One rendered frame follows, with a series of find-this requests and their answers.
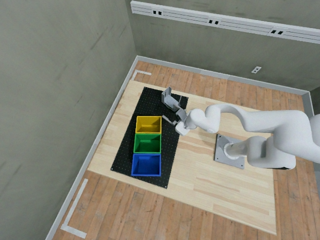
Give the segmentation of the blue bin with label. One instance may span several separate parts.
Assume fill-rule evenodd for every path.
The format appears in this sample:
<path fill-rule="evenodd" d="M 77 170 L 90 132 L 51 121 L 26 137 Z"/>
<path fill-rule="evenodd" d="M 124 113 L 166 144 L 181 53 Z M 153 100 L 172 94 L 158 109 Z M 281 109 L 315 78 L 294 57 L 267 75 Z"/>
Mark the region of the blue bin with label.
<path fill-rule="evenodd" d="M 131 176 L 161 176 L 161 154 L 134 153 Z"/>

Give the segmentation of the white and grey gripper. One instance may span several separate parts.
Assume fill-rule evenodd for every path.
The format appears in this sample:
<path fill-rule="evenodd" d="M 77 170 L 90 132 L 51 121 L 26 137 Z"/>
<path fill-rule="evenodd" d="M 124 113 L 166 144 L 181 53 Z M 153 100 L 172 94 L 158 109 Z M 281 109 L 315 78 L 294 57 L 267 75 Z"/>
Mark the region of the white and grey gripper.
<path fill-rule="evenodd" d="M 173 104 L 173 106 L 174 107 L 176 107 L 177 109 L 182 109 L 180 106 L 178 106 L 176 103 L 174 103 Z M 184 110 L 184 112 L 186 113 L 186 109 L 183 109 Z M 191 112 L 191 110 L 188 112 L 188 113 L 186 113 L 186 115 L 188 116 L 189 115 L 189 113 Z M 175 124 L 177 124 L 176 125 L 176 127 L 175 127 L 175 131 L 177 132 L 177 133 L 179 133 L 181 136 L 185 136 L 188 132 L 189 132 L 189 130 L 190 129 L 188 129 L 188 130 L 186 130 L 186 125 L 185 125 L 185 123 L 180 119 L 178 122 L 176 122 L 175 120 L 174 120 L 174 122 L 171 122 L 166 116 L 162 116 L 166 121 L 168 121 L 170 124 L 172 124 L 173 126 L 175 125 Z"/>

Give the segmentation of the green bin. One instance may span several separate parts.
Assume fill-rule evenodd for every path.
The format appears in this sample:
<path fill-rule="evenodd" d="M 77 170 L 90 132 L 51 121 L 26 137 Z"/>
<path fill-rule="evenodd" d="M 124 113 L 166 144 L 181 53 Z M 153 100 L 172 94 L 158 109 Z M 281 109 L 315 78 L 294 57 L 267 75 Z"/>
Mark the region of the green bin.
<path fill-rule="evenodd" d="M 162 134 L 135 133 L 134 150 L 137 154 L 161 154 Z"/>

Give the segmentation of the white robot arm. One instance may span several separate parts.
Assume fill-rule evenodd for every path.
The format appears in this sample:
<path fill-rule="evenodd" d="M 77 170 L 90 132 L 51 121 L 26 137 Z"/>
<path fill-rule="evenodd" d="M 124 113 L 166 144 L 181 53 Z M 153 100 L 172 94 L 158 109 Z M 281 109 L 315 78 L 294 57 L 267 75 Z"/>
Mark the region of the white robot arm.
<path fill-rule="evenodd" d="M 299 110 L 245 111 L 228 103 L 209 105 L 205 113 L 194 108 L 188 116 L 183 109 L 175 114 L 185 123 L 186 130 L 200 127 L 212 134 L 219 130 L 221 113 L 237 116 L 246 132 L 273 134 L 267 139 L 256 135 L 227 143 L 223 152 L 229 159 L 247 157 L 253 167 L 277 170 L 293 169 L 295 156 L 320 164 L 320 114 L 308 119 Z"/>

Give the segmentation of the yellow recycle bin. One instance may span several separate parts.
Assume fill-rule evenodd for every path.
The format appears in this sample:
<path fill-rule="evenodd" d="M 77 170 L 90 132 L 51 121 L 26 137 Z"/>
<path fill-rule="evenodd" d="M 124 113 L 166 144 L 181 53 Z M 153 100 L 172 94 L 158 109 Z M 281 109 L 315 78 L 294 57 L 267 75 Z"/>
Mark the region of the yellow recycle bin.
<path fill-rule="evenodd" d="M 136 134 L 162 134 L 161 116 L 137 116 Z"/>

